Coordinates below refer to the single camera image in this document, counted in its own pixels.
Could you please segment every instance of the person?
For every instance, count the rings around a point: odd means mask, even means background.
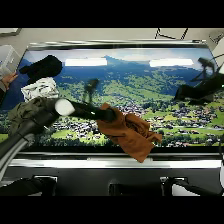
[[[0,105],[4,99],[6,91],[9,90],[10,83],[12,83],[17,77],[18,75],[16,72],[14,72],[12,74],[3,76],[2,79],[0,78]]]

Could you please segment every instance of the orange cloth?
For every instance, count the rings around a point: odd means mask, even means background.
[[[102,110],[110,108],[104,103]],[[134,114],[124,116],[117,108],[111,108],[116,114],[116,120],[105,122],[97,120],[99,130],[107,135],[115,144],[121,146],[124,152],[142,163],[154,144],[152,142],[162,141],[162,135],[149,131],[150,124]]]

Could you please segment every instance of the white box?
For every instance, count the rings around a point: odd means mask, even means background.
[[[16,71],[21,56],[11,45],[0,46],[0,77]]]

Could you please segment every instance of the crumpled cloth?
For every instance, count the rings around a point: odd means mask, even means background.
[[[102,110],[110,108],[104,103]],[[116,120],[105,122],[97,120],[100,132],[108,136],[115,144],[142,163],[154,148],[152,142],[161,142],[162,135],[149,131],[150,124],[134,114],[124,116],[117,108],[111,108],[116,114]]]
[[[47,102],[48,99],[37,97],[28,103],[22,102],[17,104],[9,111],[8,118],[11,121],[9,136],[13,135],[25,120],[28,120],[43,108],[47,108]]]
[[[42,78],[34,84],[30,84],[21,89],[25,102],[28,102],[38,96],[46,98],[58,98],[59,92],[56,89],[56,83],[53,78]]]

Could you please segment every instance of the white cloth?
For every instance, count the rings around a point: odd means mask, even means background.
[[[38,96],[46,98],[58,98],[58,90],[53,78],[42,78],[35,83],[25,86],[21,89],[25,102],[28,102]]]

